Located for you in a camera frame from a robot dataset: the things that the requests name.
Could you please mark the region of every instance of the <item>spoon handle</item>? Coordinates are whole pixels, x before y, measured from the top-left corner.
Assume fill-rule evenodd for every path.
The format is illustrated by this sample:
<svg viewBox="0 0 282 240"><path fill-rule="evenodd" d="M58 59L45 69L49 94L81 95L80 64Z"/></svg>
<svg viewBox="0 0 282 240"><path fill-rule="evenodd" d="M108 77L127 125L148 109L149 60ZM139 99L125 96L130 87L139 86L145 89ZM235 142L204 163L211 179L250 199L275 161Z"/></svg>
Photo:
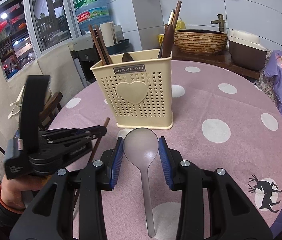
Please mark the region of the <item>spoon handle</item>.
<svg viewBox="0 0 282 240"><path fill-rule="evenodd" d="M155 236L148 171L141 172L143 201L149 237Z"/></svg>

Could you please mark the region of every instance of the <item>heart emblem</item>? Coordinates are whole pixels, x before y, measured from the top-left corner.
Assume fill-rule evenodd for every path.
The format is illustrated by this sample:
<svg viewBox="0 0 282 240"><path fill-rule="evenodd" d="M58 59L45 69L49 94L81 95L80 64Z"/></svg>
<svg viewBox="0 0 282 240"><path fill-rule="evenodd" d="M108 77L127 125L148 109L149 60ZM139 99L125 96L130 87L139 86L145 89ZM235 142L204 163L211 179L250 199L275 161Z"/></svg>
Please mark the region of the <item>heart emblem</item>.
<svg viewBox="0 0 282 240"><path fill-rule="evenodd" d="M116 91L124 100L137 105L148 94L148 86L141 81L135 81L131 84L122 82L116 86Z"/></svg>

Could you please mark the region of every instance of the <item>white polka dot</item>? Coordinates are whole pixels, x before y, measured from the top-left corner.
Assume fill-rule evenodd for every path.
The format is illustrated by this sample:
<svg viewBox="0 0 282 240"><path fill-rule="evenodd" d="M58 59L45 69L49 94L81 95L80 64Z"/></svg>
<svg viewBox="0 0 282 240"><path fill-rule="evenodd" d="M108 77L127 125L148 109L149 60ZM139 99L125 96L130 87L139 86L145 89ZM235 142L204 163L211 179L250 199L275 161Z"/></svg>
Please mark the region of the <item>white polka dot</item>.
<svg viewBox="0 0 282 240"><path fill-rule="evenodd" d="M178 229L180 203L162 203L152 209L155 228L155 239L175 240Z"/></svg>
<svg viewBox="0 0 282 240"><path fill-rule="evenodd" d="M80 98L73 98L66 104L66 108L73 108L74 106L77 106L80 101Z"/></svg>
<svg viewBox="0 0 282 240"><path fill-rule="evenodd" d="M254 87L257 89L257 90L260 90L260 91L262 91L260 88L258 88L255 84L253 84L254 85Z"/></svg>
<svg viewBox="0 0 282 240"><path fill-rule="evenodd" d="M172 85L172 97L178 98L185 94L185 89L179 85Z"/></svg>
<svg viewBox="0 0 282 240"><path fill-rule="evenodd" d="M271 131L276 131L279 128L278 121L270 114L263 113L261 115L262 123Z"/></svg>
<svg viewBox="0 0 282 240"><path fill-rule="evenodd" d="M187 72L191 72L191 73L197 73L197 72L200 72L201 69L199 69L198 67L186 67L185 68L185 71Z"/></svg>
<svg viewBox="0 0 282 240"><path fill-rule="evenodd" d="M202 132L205 138L215 143L224 143L231 136L228 125L219 119L205 120L202 124Z"/></svg>
<svg viewBox="0 0 282 240"><path fill-rule="evenodd" d="M120 130L118 133L117 133L117 136L116 136L116 140L119 138L119 137L122 137L123 139L127 136L127 134L132 131L133 129L129 129L129 128L125 128L123 130Z"/></svg>
<svg viewBox="0 0 282 240"><path fill-rule="evenodd" d="M236 94L237 93L237 89L233 85L230 85L227 83L220 84L219 89L222 92L227 93L227 94Z"/></svg>
<svg viewBox="0 0 282 240"><path fill-rule="evenodd" d="M261 181L267 181L267 182L270 183L270 185L271 185L272 183L274 183L275 185L277 185L277 186L279 187L279 185L278 185L273 179L265 178L265 179L262 179ZM257 208L260 208L260 207L262 206L262 202L263 202L264 196L265 196L265 194L264 194L263 188L262 188L262 190L260 190L260 189L257 188L257 189L256 189L256 194L255 194L255 196L254 196L254 202L256 203L256 207L257 207ZM271 196L271 198L270 198L271 201L272 201L272 203L276 203L278 197L279 197L278 192L272 192L272 196ZM273 210L278 210L278 208L275 208L275 207L276 207L276 205L272 206L271 208L272 208ZM265 211L270 211L268 208L261 208L260 210L263 211L263 212L265 212Z"/></svg>

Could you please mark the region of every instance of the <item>translucent spoon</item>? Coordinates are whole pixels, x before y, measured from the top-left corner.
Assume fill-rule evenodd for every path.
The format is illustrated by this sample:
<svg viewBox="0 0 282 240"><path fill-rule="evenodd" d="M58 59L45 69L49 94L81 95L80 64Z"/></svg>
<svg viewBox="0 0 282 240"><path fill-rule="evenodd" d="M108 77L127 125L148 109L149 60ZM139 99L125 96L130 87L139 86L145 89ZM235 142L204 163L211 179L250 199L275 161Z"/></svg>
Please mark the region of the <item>translucent spoon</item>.
<svg viewBox="0 0 282 240"><path fill-rule="evenodd" d="M155 236L148 169L159 150L156 134L147 128L137 128L127 134L123 143L126 158L141 172L146 225L149 237Z"/></svg>

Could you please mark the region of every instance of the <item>jianhao label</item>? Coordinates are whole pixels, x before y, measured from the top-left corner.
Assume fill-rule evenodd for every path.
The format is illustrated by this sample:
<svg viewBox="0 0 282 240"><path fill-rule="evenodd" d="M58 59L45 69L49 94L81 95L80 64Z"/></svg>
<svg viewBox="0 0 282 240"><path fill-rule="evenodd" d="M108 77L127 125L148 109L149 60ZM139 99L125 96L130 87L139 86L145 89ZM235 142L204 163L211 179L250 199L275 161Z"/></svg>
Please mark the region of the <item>jianhao label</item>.
<svg viewBox="0 0 282 240"><path fill-rule="evenodd" d="M115 74L125 74L133 72L145 72L145 65L134 65L126 67L115 67L113 68Z"/></svg>

